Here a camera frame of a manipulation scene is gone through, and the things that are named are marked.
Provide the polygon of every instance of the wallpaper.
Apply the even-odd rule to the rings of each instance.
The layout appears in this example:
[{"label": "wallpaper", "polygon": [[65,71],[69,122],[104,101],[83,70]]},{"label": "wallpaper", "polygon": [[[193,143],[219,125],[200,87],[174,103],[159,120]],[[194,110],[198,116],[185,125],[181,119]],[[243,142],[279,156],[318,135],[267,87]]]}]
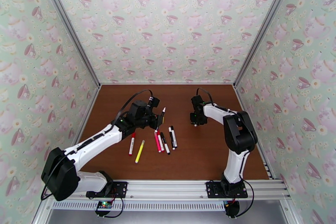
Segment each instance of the wallpaper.
[{"label": "wallpaper", "polygon": [[31,222],[48,153],[73,142],[94,90],[49,0],[1,0],[0,224]]},{"label": "wallpaper", "polygon": [[273,0],[62,0],[101,83],[232,83]]},{"label": "wallpaper", "polygon": [[336,1],[284,0],[239,91],[304,223],[336,223]]}]

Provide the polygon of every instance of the floral wallpaper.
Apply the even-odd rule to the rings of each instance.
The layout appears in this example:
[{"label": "floral wallpaper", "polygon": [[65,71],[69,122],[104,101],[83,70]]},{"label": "floral wallpaper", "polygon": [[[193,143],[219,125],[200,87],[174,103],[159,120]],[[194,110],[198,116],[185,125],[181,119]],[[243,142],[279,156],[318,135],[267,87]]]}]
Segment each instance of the floral wallpaper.
[{"label": "floral wallpaper", "polygon": [[304,223],[336,223],[336,0],[284,0],[239,84]]},{"label": "floral wallpaper", "polygon": [[232,83],[273,0],[62,0],[101,83]]},{"label": "floral wallpaper", "polygon": [[48,153],[74,140],[95,90],[49,0],[0,0],[0,223],[30,223]]}]

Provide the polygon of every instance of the brown wooden surface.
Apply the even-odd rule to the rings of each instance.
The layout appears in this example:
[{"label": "brown wooden surface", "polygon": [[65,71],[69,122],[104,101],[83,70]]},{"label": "brown wooden surface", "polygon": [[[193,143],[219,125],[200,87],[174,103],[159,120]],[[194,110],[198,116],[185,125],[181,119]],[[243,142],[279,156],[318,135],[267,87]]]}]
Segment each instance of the brown wooden surface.
[{"label": "brown wooden surface", "polygon": [[[134,93],[148,88],[160,99],[158,108],[154,108],[155,113],[160,114],[163,107],[166,107],[165,120],[160,131],[169,140],[168,146],[171,150],[168,127],[173,125],[178,148],[171,150],[170,155],[166,152],[158,153],[153,130],[149,127],[144,130],[137,129],[132,156],[128,155],[131,141],[129,136],[101,152],[82,171],[104,170],[113,179],[221,179],[228,158],[223,126],[212,119],[208,119],[208,124],[199,127],[194,127],[189,121],[189,113],[193,111],[190,99],[198,87],[208,90],[218,105],[241,110],[231,85],[102,86],[81,140],[103,129]],[[205,93],[200,94],[205,101],[208,100]],[[147,102],[148,97],[149,92],[144,92],[136,99]],[[142,140],[145,140],[144,149],[139,163],[135,164]],[[268,179],[257,149],[248,157],[244,178]]]}]

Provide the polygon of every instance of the yellow marker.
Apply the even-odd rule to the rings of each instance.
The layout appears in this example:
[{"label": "yellow marker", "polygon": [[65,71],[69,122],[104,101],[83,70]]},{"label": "yellow marker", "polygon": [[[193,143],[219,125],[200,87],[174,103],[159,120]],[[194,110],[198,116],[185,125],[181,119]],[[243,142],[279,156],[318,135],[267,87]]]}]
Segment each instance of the yellow marker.
[{"label": "yellow marker", "polygon": [[138,163],[138,162],[139,162],[139,158],[140,158],[140,155],[141,155],[141,152],[142,152],[143,147],[144,147],[144,140],[142,140],[142,143],[141,143],[141,145],[140,145],[138,155],[136,156],[136,159],[135,159],[135,163]]}]

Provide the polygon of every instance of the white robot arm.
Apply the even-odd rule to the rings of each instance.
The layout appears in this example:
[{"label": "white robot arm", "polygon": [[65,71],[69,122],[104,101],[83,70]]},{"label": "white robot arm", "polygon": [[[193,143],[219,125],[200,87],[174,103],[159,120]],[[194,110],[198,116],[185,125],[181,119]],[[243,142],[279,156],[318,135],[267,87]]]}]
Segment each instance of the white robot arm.
[{"label": "white robot arm", "polygon": [[245,111],[231,111],[211,102],[204,102],[200,95],[192,99],[194,112],[190,121],[195,126],[207,123],[207,118],[224,126],[225,142],[229,148],[228,162],[222,174],[221,186],[226,197],[245,197],[243,171],[248,155],[257,143],[257,135]]},{"label": "white robot arm", "polygon": [[95,135],[65,150],[55,148],[49,153],[41,179],[57,201],[69,197],[74,192],[86,192],[87,197],[107,197],[110,195],[113,180],[103,171],[82,172],[82,167],[113,144],[134,133],[136,128],[150,126],[157,129],[163,123],[161,115],[154,114],[159,99],[150,97],[149,102],[135,101],[125,117],[121,115]]}]

